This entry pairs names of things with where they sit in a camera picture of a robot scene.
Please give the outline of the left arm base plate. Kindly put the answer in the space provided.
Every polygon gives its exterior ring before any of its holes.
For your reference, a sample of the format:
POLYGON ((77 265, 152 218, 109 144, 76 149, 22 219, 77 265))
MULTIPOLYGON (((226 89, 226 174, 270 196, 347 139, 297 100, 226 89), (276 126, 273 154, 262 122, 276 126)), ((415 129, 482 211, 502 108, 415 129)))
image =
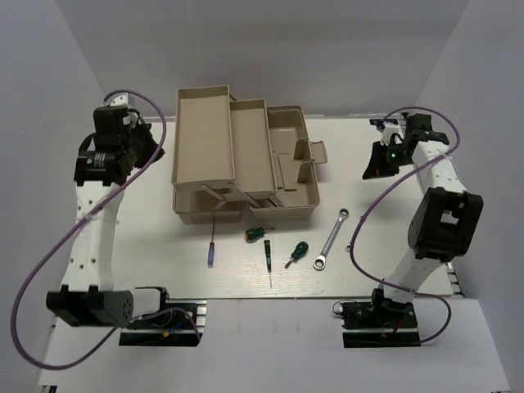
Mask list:
POLYGON ((137 319, 120 332, 122 347, 197 347, 206 325, 207 300, 168 299, 167 312, 137 319))

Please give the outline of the large ratchet wrench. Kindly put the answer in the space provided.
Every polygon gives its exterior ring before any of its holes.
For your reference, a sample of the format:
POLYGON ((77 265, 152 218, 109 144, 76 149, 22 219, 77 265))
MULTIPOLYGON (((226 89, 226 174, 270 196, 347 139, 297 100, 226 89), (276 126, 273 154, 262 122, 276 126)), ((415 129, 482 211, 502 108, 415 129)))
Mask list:
POLYGON ((342 208, 338 212, 337 221, 333 225, 333 228, 327 237, 327 240, 325 241, 322 250, 320 251, 317 258, 314 259, 312 265, 314 270, 316 271, 322 271, 326 267, 327 263, 327 256, 329 251, 332 248, 332 245, 334 241, 337 238, 338 233, 340 232, 340 229, 343 225, 343 223, 346 221, 346 219, 350 216, 350 212, 346 208, 342 208))

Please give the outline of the beige plastic toolbox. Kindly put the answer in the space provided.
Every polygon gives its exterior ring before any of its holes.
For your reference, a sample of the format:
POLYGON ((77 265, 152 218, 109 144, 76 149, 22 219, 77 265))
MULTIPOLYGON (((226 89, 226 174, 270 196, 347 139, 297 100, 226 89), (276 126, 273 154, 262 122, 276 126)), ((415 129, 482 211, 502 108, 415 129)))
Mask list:
POLYGON ((308 219, 320 204, 324 142, 298 105, 238 100, 227 85, 177 92, 173 211, 184 224, 308 219))

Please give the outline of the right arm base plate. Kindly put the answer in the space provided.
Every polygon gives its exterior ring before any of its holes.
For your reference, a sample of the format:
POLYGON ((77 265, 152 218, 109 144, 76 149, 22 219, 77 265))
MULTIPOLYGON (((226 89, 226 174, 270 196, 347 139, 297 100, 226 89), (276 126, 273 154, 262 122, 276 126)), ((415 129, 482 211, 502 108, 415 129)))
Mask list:
POLYGON ((332 312, 342 320, 346 349, 421 345, 413 304, 386 298, 382 289, 375 289, 369 301, 339 300, 332 312))

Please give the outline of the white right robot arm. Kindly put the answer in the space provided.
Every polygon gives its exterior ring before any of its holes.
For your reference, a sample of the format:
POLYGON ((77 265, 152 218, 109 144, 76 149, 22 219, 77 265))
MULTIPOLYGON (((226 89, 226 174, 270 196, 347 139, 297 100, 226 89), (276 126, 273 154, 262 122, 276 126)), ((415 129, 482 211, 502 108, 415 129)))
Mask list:
POLYGON ((447 154, 449 139, 432 128, 430 115, 411 115, 404 124, 396 120, 371 124, 382 136, 372 144, 362 178, 393 177, 400 167, 411 165, 423 194, 409 225, 409 249, 383 284, 383 298, 369 306, 371 320, 386 327, 434 270, 468 251, 484 202, 460 182, 447 154))

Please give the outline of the blue handled long screwdriver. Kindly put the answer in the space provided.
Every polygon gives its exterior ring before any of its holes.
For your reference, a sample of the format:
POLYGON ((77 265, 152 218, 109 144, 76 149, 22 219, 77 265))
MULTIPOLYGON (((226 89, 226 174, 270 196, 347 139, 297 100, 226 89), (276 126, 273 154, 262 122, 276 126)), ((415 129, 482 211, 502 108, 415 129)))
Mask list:
POLYGON ((213 268, 215 262, 215 220, 212 222, 211 238, 207 253, 207 267, 213 268))

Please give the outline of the slim black green precision screwdriver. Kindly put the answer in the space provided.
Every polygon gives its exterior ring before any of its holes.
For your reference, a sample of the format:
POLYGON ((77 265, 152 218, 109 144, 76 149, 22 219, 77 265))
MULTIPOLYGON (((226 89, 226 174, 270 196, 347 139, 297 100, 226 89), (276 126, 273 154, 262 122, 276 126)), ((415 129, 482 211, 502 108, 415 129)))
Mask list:
POLYGON ((273 283, 272 283, 272 259, 271 259, 271 245, 270 240, 266 239, 264 240, 264 253, 265 253, 265 261, 266 261, 266 268, 269 275, 269 287, 270 289, 273 289, 273 283))

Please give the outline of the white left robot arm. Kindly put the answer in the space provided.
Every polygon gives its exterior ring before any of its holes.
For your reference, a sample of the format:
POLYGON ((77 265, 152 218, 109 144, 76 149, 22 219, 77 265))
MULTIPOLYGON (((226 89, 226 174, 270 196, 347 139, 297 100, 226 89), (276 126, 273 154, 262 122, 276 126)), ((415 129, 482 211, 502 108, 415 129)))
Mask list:
POLYGON ((163 327, 173 317, 162 287, 116 290, 112 254, 124 184, 163 155, 151 126, 126 104, 98 107, 95 131, 79 147, 75 164, 76 221, 65 276, 46 306, 71 327, 127 327, 145 315, 163 327))

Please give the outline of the stubby green handled screwdriver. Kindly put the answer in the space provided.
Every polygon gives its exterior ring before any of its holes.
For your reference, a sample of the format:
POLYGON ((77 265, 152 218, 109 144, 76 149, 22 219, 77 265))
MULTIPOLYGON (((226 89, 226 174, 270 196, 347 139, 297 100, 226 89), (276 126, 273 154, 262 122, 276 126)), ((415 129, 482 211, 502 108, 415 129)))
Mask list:
POLYGON ((307 242, 299 242, 294 251, 291 253, 289 260, 284 266, 284 269, 288 269, 293 263, 305 256, 308 252, 309 244, 307 242))

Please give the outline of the stubby green orange-capped screwdriver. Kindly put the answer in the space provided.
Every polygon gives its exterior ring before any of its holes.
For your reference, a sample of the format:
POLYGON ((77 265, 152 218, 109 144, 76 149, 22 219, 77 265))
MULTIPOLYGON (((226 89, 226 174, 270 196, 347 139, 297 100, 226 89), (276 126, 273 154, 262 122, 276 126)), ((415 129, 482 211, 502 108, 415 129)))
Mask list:
POLYGON ((264 228, 264 227, 258 227, 258 228, 249 228, 245 231, 245 240, 247 242, 255 242, 258 239, 264 237, 266 233, 270 233, 275 229, 275 227, 271 228, 264 228))

